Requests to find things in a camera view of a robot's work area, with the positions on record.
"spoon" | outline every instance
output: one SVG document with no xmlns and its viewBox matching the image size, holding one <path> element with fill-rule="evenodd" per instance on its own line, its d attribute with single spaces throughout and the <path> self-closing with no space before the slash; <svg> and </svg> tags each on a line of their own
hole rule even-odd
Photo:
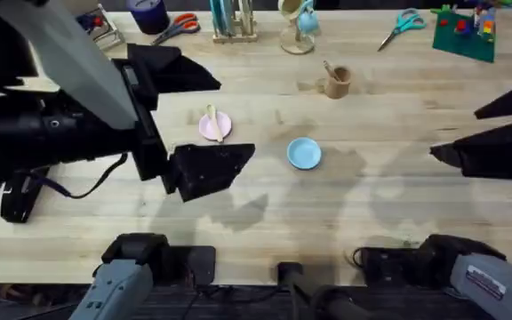
<svg viewBox="0 0 512 320">
<path fill-rule="evenodd" d="M 217 109 L 210 104 L 206 106 L 206 111 L 206 115 L 208 115 L 209 119 L 211 119 L 212 130 L 217 135 L 217 141 L 222 142 L 222 132 L 220 131 L 219 123 L 217 122 Z"/>
</svg>

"blue bowl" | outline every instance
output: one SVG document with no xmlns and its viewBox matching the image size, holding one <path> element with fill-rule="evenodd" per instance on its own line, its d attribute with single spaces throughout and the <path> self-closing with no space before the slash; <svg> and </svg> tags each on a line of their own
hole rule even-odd
<svg viewBox="0 0 512 320">
<path fill-rule="evenodd" d="M 298 169 L 313 169 L 321 161 L 321 149 L 313 139 L 297 138 L 288 145 L 288 160 Z"/>
</svg>

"blue mug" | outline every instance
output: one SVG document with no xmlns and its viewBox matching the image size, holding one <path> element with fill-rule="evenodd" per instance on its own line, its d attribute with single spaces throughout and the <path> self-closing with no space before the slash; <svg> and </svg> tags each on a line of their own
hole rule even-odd
<svg viewBox="0 0 512 320">
<path fill-rule="evenodd" d="M 317 13 L 313 10 L 313 0 L 307 0 L 301 5 L 298 29 L 305 34 L 319 29 L 319 19 L 317 18 Z"/>
</svg>

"label sticker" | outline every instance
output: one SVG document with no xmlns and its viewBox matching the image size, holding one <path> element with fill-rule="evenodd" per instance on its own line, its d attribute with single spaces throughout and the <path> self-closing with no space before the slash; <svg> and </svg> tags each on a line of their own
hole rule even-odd
<svg viewBox="0 0 512 320">
<path fill-rule="evenodd" d="M 497 300 L 503 299 L 505 292 L 507 292 L 507 287 L 505 285 L 472 265 L 468 266 L 466 278 L 485 292 L 491 294 L 491 296 Z"/>
</svg>

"green lego baseplate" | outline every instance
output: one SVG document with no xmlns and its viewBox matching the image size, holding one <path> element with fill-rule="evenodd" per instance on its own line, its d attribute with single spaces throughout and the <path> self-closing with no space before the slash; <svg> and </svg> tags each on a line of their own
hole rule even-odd
<svg viewBox="0 0 512 320">
<path fill-rule="evenodd" d="M 447 20 L 447 25 L 441 26 L 440 21 L 442 20 Z M 467 25 L 473 25 L 474 23 L 473 18 L 469 16 L 453 12 L 438 13 L 432 47 L 437 50 L 493 63 L 495 59 L 495 41 L 483 40 L 476 31 L 463 36 L 456 34 L 454 30 L 458 20 L 465 20 Z"/>
</svg>

